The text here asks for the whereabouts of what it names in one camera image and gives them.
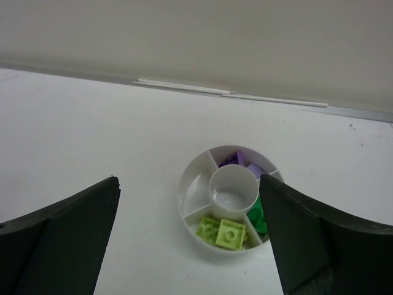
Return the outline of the light purple lego brick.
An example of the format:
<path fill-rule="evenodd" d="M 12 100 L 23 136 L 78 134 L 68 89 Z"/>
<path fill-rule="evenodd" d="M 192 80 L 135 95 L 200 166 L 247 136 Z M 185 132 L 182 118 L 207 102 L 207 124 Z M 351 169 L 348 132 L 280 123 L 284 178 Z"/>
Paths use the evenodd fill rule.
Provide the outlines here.
<path fill-rule="evenodd" d="M 256 179 L 260 179 L 262 175 L 266 174 L 266 172 L 255 163 L 250 163 L 247 166 L 247 169 L 255 176 Z"/>

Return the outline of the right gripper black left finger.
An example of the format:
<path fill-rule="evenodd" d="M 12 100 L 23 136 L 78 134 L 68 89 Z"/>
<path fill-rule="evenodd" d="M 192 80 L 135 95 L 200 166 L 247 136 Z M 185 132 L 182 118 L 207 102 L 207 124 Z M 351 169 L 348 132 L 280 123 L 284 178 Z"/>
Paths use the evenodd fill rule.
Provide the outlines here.
<path fill-rule="evenodd" d="M 1 294 L 93 294 L 119 200 L 111 176 L 1 223 Z"/>

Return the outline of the dark purple lego brick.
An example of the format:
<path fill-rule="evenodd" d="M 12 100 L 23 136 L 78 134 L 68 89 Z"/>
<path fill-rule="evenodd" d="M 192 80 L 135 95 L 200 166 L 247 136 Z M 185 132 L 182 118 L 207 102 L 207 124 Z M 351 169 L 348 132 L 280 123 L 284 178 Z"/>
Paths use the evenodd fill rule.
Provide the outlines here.
<path fill-rule="evenodd" d="M 226 159 L 221 161 L 218 164 L 218 167 L 221 168 L 221 167 L 224 167 L 226 165 L 241 165 L 241 166 L 245 166 L 245 159 L 244 159 L 243 153 L 241 151 L 236 151 L 236 152 L 232 153 Z"/>

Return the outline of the small lime green lego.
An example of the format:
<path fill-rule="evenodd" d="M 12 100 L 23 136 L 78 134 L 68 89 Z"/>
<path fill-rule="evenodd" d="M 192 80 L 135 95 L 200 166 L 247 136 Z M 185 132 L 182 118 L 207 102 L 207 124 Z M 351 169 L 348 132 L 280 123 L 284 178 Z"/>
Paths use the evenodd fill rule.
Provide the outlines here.
<path fill-rule="evenodd" d="M 217 231 L 216 245 L 227 250 L 242 250 L 245 234 L 244 224 L 222 219 Z"/>

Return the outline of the lime green lego brick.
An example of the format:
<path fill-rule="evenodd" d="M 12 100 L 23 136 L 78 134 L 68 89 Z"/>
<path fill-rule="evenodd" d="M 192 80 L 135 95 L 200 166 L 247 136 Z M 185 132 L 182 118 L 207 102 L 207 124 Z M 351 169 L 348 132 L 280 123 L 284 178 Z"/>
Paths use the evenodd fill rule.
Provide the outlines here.
<path fill-rule="evenodd" d="M 206 243 L 215 245 L 220 222 L 209 217 L 202 217 L 196 231 L 196 235 Z"/>

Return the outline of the green lego plate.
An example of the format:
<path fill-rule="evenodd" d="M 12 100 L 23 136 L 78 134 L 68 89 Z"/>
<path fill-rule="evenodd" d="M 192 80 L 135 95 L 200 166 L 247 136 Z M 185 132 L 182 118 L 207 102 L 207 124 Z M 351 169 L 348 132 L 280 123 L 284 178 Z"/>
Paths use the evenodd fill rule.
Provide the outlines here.
<path fill-rule="evenodd" d="M 257 200 L 249 210 L 247 217 L 259 235 L 265 236 L 268 233 L 260 196 L 258 196 Z"/>

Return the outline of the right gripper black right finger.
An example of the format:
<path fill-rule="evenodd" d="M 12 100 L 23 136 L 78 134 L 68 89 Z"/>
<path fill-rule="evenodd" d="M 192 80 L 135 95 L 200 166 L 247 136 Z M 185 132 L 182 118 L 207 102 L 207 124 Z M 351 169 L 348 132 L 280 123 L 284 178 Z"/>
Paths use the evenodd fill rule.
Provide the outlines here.
<path fill-rule="evenodd" d="M 392 294 L 392 226 L 263 175 L 260 198 L 284 294 Z"/>

